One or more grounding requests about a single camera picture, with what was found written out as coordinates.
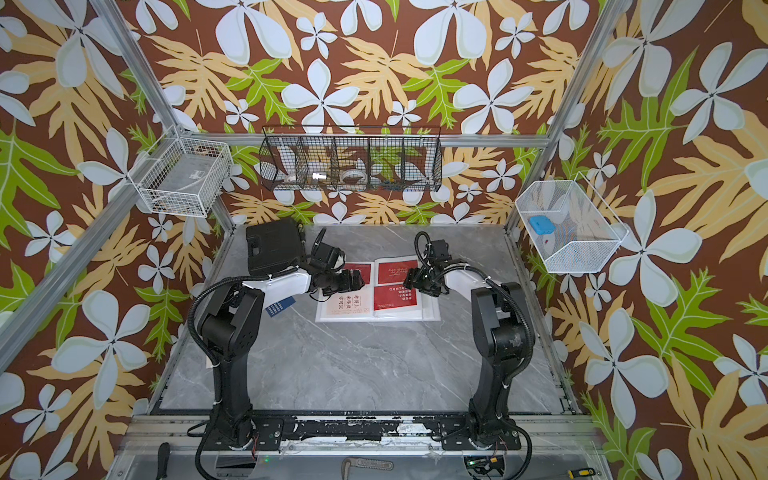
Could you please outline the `red card small text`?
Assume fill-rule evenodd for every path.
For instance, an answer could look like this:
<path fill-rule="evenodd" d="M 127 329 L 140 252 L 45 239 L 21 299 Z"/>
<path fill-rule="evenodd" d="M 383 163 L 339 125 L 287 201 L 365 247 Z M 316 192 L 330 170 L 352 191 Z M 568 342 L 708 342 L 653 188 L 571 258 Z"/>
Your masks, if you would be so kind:
<path fill-rule="evenodd" d="M 418 305 L 417 294 L 402 284 L 378 285 L 374 287 L 373 307 L 375 311 L 410 308 Z"/>

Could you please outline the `white photo album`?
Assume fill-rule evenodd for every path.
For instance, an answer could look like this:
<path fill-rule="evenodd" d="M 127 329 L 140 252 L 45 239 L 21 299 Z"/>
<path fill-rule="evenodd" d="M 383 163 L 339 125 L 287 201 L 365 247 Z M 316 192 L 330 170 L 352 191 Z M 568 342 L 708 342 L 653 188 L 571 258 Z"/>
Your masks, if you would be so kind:
<path fill-rule="evenodd" d="M 415 255 L 347 263 L 344 270 L 359 270 L 364 286 L 337 293 L 320 303 L 317 323 L 432 322 L 440 321 L 438 299 L 403 286 L 411 268 L 419 266 Z"/>

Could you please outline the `pink card red text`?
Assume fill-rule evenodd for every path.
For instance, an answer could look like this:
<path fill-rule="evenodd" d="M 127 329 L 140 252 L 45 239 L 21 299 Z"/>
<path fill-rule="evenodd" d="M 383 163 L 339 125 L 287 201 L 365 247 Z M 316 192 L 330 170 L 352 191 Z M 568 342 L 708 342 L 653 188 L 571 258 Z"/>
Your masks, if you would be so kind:
<path fill-rule="evenodd" d="M 373 313 L 372 294 L 367 291 L 335 294 L 325 303 L 324 313 L 332 318 L 368 317 Z"/>

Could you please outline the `red card white characters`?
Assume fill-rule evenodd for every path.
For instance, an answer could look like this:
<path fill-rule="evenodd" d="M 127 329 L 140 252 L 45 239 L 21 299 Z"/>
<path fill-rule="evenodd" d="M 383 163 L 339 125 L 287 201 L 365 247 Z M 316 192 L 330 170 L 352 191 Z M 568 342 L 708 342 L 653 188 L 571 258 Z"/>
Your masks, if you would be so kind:
<path fill-rule="evenodd" d="M 364 284 L 369 285 L 372 282 L 373 266 L 372 262 L 346 263 L 344 269 L 349 271 L 359 270 Z"/>

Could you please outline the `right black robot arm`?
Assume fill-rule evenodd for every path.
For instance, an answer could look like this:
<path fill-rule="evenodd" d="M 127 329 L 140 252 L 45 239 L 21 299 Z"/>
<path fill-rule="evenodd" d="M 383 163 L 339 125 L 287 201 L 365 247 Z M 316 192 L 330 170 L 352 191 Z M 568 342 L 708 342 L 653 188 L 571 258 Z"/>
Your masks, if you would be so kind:
<path fill-rule="evenodd" d="M 522 448 L 523 430 L 509 416 L 513 380 L 530 364 L 536 332 L 520 284 L 501 284 L 469 262 L 454 258 L 449 245 L 420 231 L 414 239 L 418 266 L 403 283 L 408 289 L 437 298 L 458 293 L 470 303 L 474 345 L 481 370 L 465 424 L 442 434 L 439 441 L 465 434 L 480 448 Z"/>

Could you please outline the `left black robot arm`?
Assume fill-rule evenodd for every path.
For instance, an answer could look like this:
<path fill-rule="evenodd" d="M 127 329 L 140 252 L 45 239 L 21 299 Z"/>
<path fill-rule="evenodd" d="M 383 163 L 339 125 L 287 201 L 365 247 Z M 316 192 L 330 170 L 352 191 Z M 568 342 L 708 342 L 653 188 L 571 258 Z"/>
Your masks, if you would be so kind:
<path fill-rule="evenodd" d="M 187 329 L 213 368 L 214 400 L 204 447 L 244 449 L 255 442 L 247 356 L 265 310 L 297 295 L 326 300 L 366 285 L 359 270 L 346 268 L 345 253 L 324 242 L 325 232 L 307 247 L 304 228 L 292 219 L 247 227 L 248 273 L 215 282 L 190 308 Z"/>

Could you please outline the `dark blue booklet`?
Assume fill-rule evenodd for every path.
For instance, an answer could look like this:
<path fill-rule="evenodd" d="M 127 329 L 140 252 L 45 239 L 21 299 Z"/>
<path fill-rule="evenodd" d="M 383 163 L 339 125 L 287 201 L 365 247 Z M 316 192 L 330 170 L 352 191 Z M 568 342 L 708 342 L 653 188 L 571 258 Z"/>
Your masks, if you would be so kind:
<path fill-rule="evenodd" d="M 279 301 L 277 301 L 277 302 L 267 306 L 265 308 L 265 312 L 270 317 L 275 317 L 275 316 L 279 315 L 280 313 L 282 313 L 283 311 L 286 311 L 287 309 L 289 309 L 295 303 L 296 303 L 295 298 L 293 296 L 290 296 L 290 297 L 284 298 L 282 300 L 279 300 Z"/>

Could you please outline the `red card cursive script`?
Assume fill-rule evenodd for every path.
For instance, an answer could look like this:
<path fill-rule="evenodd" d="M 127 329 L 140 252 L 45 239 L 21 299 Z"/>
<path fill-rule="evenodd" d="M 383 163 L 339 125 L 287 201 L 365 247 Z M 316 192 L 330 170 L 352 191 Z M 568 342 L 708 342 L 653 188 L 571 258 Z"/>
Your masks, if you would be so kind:
<path fill-rule="evenodd" d="M 375 262 L 376 284 L 402 284 L 410 269 L 417 268 L 415 257 L 381 259 Z"/>

